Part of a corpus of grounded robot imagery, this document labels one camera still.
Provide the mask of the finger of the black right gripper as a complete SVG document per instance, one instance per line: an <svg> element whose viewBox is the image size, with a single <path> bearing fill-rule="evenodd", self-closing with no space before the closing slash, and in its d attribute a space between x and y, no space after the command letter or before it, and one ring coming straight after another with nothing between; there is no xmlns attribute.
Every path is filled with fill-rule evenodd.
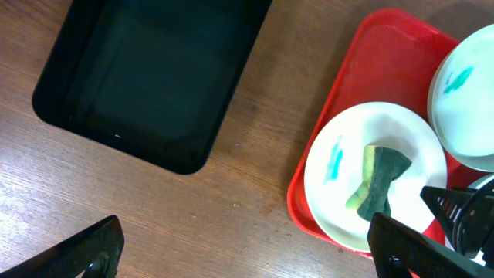
<svg viewBox="0 0 494 278"><path fill-rule="evenodd" d="M454 247L493 246L493 187L443 189L425 186L421 198Z"/></svg>

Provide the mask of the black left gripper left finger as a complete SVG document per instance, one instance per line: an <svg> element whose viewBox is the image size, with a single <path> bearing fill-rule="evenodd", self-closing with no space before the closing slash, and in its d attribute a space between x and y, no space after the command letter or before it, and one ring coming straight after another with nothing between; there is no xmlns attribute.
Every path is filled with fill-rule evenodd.
<svg viewBox="0 0 494 278"><path fill-rule="evenodd" d="M117 275L124 234L111 215L1 273L2 277L109 277Z"/></svg>

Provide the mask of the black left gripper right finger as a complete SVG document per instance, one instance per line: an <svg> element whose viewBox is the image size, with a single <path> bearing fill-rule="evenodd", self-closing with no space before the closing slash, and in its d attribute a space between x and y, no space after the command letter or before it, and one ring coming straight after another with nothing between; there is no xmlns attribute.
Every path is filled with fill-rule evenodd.
<svg viewBox="0 0 494 278"><path fill-rule="evenodd" d="M438 244L382 213L374 214L367 241L379 278L493 278L493 270Z"/></svg>

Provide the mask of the yellow green sponge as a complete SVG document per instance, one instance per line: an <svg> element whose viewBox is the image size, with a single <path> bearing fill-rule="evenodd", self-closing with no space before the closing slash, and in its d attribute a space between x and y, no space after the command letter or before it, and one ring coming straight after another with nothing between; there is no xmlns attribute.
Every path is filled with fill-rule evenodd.
<svg viewBox="0 0 494 278"><path fill-rule="evenodd" d="M367 145L364 148L362 183L347 199L346 208L353 209L368 222L375 213L391 215L388 192L391 183L410 167L411 160L392 148Z"/></svg>

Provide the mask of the white plate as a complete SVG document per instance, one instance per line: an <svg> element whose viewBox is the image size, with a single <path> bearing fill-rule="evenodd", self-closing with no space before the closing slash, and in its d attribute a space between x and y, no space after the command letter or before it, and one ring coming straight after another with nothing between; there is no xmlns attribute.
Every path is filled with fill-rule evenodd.
<svg viewBox="0 0 494 278"><path fill-rule="evenodd" d="M435 217L422 201L423 187L445 188L447 164L431 127L416 113L394 103L362 103L330 120L316 136L304 171L304 190L317 225L335 242L352 251L369 252L370 227L345 206L363 178L365 146L400 151L411 167L391 183L391 217L425 232Z"/></svg>

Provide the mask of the light green plate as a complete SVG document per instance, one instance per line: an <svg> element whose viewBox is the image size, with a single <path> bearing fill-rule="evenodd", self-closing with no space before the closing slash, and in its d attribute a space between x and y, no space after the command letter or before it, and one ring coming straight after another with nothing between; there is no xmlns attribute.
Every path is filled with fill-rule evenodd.
<svg viewBox="0 0 494 278"><path fill-rule="evenodd" d="M466 167L493 171L493 26L462 40L435 71L428 121L444 149Z"/></svg>

